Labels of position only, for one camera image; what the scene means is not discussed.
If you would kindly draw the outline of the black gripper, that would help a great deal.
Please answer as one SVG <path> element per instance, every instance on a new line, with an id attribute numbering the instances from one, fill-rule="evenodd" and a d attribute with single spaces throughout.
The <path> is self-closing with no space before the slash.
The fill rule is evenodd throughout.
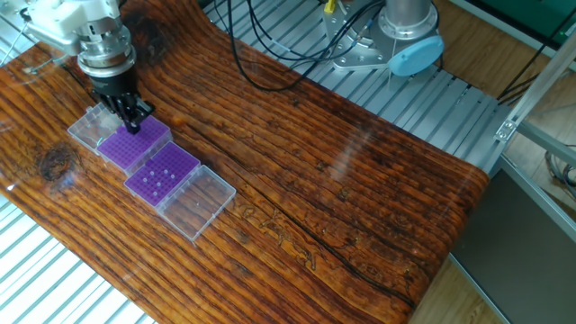
<path id="1" fill-rule="evenodd" d="M 135 67 L 131 67 L 117 76 L 90 76 L 89 79 L 93 89 L 98 93 L 96 97 L 123 121 L 130 134 L 138 133 L 140 124 L 155 111 L 155 106 L 152 103 L 144 101 L 136 95 L 138 78 Z"/>

